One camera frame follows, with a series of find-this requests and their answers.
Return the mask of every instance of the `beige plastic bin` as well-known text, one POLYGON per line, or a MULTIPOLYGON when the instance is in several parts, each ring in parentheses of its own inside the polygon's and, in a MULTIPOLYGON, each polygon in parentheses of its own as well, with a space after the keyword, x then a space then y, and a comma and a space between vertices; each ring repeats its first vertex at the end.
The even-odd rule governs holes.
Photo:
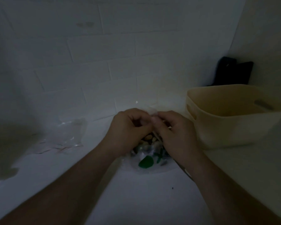
POLYGON ((186 113, 204 148, 256 142, 281 119, 281 102, 250 85, 195 87, 186 113))

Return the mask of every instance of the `small dark spot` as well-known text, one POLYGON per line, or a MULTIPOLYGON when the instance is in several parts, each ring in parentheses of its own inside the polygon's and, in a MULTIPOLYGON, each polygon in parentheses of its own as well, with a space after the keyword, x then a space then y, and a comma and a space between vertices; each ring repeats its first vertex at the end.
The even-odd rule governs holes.
POLYGON ((94 22, 86 22, 85 25, 89 28, 92 28, 94 26, 94 22))
POLYGON ((83 23, 76 23, 76 25, 77 25, 78 27, 80 27, 80 28, 83 27, 83 23))

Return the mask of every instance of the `hand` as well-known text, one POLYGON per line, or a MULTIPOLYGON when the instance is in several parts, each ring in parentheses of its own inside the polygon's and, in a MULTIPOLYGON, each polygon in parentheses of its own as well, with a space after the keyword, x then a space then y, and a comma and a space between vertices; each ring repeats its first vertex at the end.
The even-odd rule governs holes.
POLYGON ((120 111, 114 116, 101 143, 117 158, 131 151, 152 131, 151 117, 147 112, 137 108, 120 111))
POLYGON ((202 153, 198 147, 193 122, 174 111, 158 112, 151 118, 154 128, 162 137, 165 149, 180 165, 186 165, 196 154, 202 153))

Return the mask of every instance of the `person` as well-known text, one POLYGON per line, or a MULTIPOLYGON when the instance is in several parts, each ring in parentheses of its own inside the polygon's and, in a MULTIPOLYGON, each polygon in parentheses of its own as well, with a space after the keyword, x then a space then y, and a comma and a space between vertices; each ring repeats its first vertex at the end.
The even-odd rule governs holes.
POLYGON ((3 217, 0 225, 83 222, 87 205, 94 199, 96 187, 111 163, 154 129, 162 137, 167 152, 191 174, 217 224, 281 224, 281 218, 250 196, 204 154, 190 120, 173 111, 158 112, 151 117, 134 108, 115 115, 97 147, 3 217))

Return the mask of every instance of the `person's right hand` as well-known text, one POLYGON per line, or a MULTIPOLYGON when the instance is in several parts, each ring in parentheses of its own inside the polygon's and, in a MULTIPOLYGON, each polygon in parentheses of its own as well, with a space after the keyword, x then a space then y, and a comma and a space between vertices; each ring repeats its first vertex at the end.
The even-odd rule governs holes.
POLYGON ((174 111, 158 112, 151 117, 157 133, 162 137, 166 151, 180 165, 186 167, 190 160, 202 151, 198 147, 195 127, 192 121, 174 111), (169 129, 162 121, 168 122, 169 129))

